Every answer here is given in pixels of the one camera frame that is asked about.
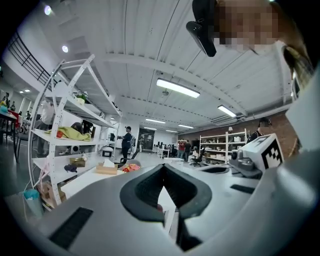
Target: black rubber pad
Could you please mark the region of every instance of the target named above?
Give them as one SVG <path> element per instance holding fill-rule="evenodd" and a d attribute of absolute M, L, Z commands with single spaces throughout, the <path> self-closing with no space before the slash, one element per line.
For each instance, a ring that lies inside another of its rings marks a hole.
<path fill-rule="evenodd" d="M 93 211 L 79 207 L 51 236 L 56 245 L 68 249 L 84 227 Z"/>

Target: ceiling fixture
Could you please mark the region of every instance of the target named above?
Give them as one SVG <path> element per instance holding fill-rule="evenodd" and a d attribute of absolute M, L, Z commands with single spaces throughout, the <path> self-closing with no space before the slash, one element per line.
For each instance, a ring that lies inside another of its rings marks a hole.
<path fill-rule="evenodd" d="M 220 105 L 218 106 L 218 109 L 223 111 L 224 113 L 228 114 L 230 117 L 235 118 L 237 115 L 235 113 L 233 113 L 232 111 L 230 111 L 229 109 L 227 109 L 225 106 Z"/>
<path fill-rule="evenodd" d="M 179 93 L 182 93 L 182 94 L 185 94 L 185 95 L 188 95 L 188 96 L 191 96 L 193 98 L 198 98 L 200 95 L 200 93 L 195 90 L 189 89 L 183 85 L 180 85 L 180 84 L 168 81 L 168 80 L 164 80 L 161 78 L 158 78 L 158 80 L 156 81 L 156 85 L 173 90 L 173 91 L 176 91 L 176 92 L 179 92 Z"/>
<path fill-rule="evenodd" d="M 62 46 L 62 51 L 64 51 L 65 53 L 67 53 L 69 51 L 68 47 L 67 46 Z"/>
<path fill-rule="evenodd" d="M 49 6 L 49 5 L 46 5 L 45 7 L 44 7 L 44 13 L 46 14 L 46 15 L 50 15 L 50 13 L 51 13 L 51 7 Z"/>
<path fill-rule="evenodd" d="M 152 120 L 152 119 L 148 119 L 148 118 L 146 118 L 145 120 L 146 121 L 151 121 L 151 122 L 156 122 L 156 123 L 161 123 L 161 124 L 165 124 L 166 123 L 166 122 L 163 122 L 163 121 Z"/>
<path fill-rule="evenodd" d="M 179 126 L 181 126 L 181 127 L 185 127 L 185 128 L 190 128 L 190 129 L 193 129 L 193 128 L 194 128 L 194 127 L 186 126 L 186 125 L 183 125 L 183 124 L 179 124 Z"/>
<path fill-rule="evenodd" d="M 148 130 L 156 130 L 156 128 L 150 128 L 150 127 L 143 127 L 143 128 Z"/>

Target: railing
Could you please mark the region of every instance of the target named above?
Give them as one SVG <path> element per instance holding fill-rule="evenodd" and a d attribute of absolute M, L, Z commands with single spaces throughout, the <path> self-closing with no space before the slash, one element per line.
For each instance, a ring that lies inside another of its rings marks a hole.
<path fill-rule="evenodd" d="M 31 54 L 17 32 L 15 32 L 10 39 L 8 50 L 31 75 L 33 75 L 40 83 L 46 85 L 46 82 L 50 78 L 49 73 Z"/>

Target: yellow cloth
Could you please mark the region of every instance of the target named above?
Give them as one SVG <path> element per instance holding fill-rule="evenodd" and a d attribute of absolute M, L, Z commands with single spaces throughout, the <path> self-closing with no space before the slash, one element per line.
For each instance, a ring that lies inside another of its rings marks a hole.
<path fill-rule="evenodd" d="M 81 134 L 80 132 L 73 129 L 72 127 L 67 127 L 67 126 L 58 127 L 58 131 L 63 133 L 62 135 L 63 138 L 69 138 L 72 140 L 85 141 L 85 142 L 91 141 L 90 133 Z M 45 131 L 45 133 L 51 134 L 51 130 L 47 130 Z"/>

